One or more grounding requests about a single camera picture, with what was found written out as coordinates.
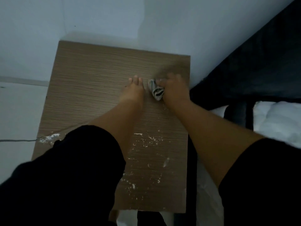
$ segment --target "wooden board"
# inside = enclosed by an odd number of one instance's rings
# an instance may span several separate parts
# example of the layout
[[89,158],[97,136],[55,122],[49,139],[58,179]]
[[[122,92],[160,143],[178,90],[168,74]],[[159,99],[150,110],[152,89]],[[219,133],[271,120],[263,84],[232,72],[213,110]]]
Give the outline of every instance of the wooden board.
[[[168,69],[188,82],[189,67],[189,56],[60,41],[33,159],[55,140],[117,105],[129,77],[143,77],[147,89],[148,79]],[[147,90],[135,133],[114,209],[184,213],[186,130]]]

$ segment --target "white wall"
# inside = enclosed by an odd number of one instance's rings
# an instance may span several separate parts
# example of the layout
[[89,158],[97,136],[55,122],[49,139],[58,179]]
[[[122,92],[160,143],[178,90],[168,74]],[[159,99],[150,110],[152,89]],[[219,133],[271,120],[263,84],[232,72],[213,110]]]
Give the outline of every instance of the white wall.
[[191,85],[292,0],[0,0],[0,76],[50,79],[62,38],[191,55]]
[[[0,82],[0,140],[34,140],[48,87]],[[35,142],[0,142],[0,184],[30,161]]]

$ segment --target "white paint speck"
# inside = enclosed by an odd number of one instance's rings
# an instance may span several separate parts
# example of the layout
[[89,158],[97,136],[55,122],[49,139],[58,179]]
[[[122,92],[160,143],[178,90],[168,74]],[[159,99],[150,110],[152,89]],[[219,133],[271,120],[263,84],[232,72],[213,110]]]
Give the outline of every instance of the white paint speck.
[[166,167],[168,163],[169,163],[169,157],[165,160],[163,167]]
[[47,143],[51,141],[53,138],[60,136],[59,133],[52,134],[51,136],[46,136],[40,139],[40,143]]

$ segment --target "wood grain surface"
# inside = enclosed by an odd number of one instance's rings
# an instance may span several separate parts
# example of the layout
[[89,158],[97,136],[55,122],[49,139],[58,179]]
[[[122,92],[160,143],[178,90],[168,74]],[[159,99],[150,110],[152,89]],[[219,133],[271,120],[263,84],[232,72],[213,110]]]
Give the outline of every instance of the wood grain surface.
[[189,82],[189,68],[189,56],[60,41],[32,158],[117,105],[127,79],[141,76],[147,91],[143,115],[114,209],[184,213],[187,132],[163,102],[152,98],[147,80],[172,70]]

